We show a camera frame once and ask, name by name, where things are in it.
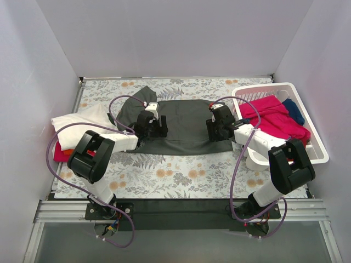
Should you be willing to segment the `grey t shirt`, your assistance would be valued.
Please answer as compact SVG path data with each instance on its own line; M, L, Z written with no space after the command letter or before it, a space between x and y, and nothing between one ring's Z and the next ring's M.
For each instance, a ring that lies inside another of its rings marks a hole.
M232 151L229 140L211 142L206 120L212 118L207 100L166 100L157 98L149 87L136 92L134 97L146 102L158 102L160 115L166 116L168 134L165 138L149 138L142 141L134 153L153 155L207 155Z

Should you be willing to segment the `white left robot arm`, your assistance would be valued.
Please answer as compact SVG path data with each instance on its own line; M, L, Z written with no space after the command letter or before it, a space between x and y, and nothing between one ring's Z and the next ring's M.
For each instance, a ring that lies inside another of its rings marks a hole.
M111 155L116 152L134 151L154 138L168 134L167 118L148 110L141 111L137 121L129 125L134 135L123 133L99 134L86 131L75 147L68 167L87 188L89 202L104 219L116 215L116 196L104 178Z

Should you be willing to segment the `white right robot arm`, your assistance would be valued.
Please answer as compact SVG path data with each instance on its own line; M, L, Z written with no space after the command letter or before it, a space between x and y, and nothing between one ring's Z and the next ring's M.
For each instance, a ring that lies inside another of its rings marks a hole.
M237 120L229 107L212 104L212 118L206 121L211 142L232 140L255 150L269 161L270 181L250 194L233 211L242 216L262 217L284 195L315 179L315 170L302 141L273 137L255 128L247 119Z

